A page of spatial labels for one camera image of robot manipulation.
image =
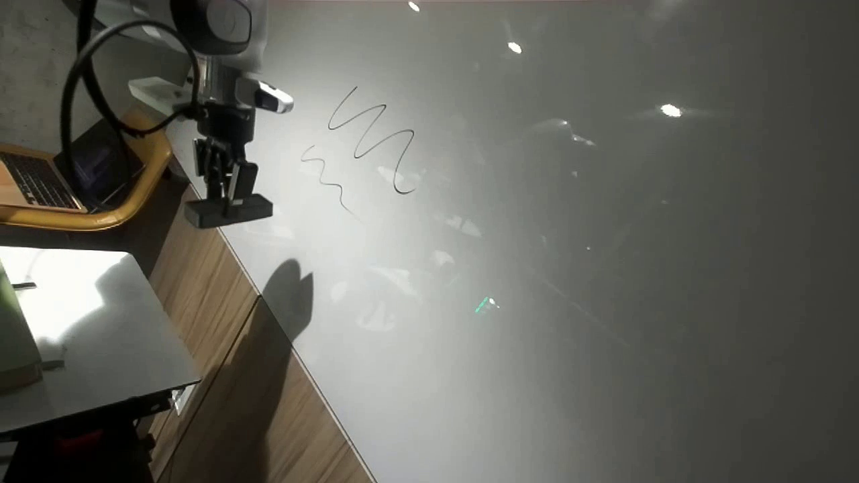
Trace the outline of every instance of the wavy line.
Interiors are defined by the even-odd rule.
[[[370,156],[374,150],[378,150],[381,144],[393,142],[394,137],[405,137],[405,144],[402,144],[402,150],[401,150],[401,156],[398,156],[398,164],[394,164],[393,188],[394,188],[398,195],[415,192],[415,188],[412,188],[412,189],[401,188],[401,184],[398,184],[398,177],[401,177],[401,169],[402,169],[402,157],[405,157],[405,152],[412,150],[412,144],[415,144],[415,140],[416,140],[416,130],[415,130],[415,129],[401,129],[401,130],[393,130],[393,134],[381,137],[378,142],[362,148],[366,140],[368,140],[368,134],[374,130],[374,125],[376,125],[376,122],[381,119],[381,115],[388,111],[388,103],[366,107],[366,109],[359,109],[358,115],[337,122],[337,115],[338,115],[338,111],[343,109],[343,103],[355,97],[355,91],[358,91],[358,86],[355,86],[355,89],[341,98],[341,103],[330,111],[330,118],[327,118],[327,130],[338,130],[338,129],[355,122],[358,118],[376,111],[376,118],[374,118],[374,119],[368,122],[368,129],[359,134],[359,140],[358,140],[358,144],[355,144],[355,150],[351,150],[351,157],[366,157],[366,156]]]
[[[308,157],[308,152],[314,150],[318,144],[308,144],[303,152],[300,152],[300,164],[319,164],[319,184],[327,184],[327,188],[337,188],[341,189],[338,200],[346,211],[351,211],[346,207],[346,188],[341,183],[333,183],[333,180],[325,180],[325,169],[327,169],[327,161],[325,157]]]

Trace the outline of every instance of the laptop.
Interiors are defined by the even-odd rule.
[[[107,122],[95,122],[67,156],[35,156],[0,144],[0,207],[47,211],[103,211],[123,200],[141,175],[141,157]]]

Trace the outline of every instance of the laptop screen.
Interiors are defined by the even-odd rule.
[[[56,156],[55,164],[88,211],[121,204],[141,175],[141,157],[107,119],[72,142],[72,161]]]

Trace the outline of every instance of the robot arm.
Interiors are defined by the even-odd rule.
[[[189,115],[201,134],[193,152],[197,175],[208,180],[208,197],[189,204],[189,220],[212,227],[272,217],[272,200],[252,192],[259,165],[244,156],[255,109],[294,107],[284,91],[252,78],[266,48],[266,0],[103,0],[98,19],[164,20],[200,52],[200,98]]]

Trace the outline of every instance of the whiteboard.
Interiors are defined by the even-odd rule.
[[[857,480],[848,19],[272,3],[278,215],[224,234],[282,318],[313,274],[296,349],[378,480]]]

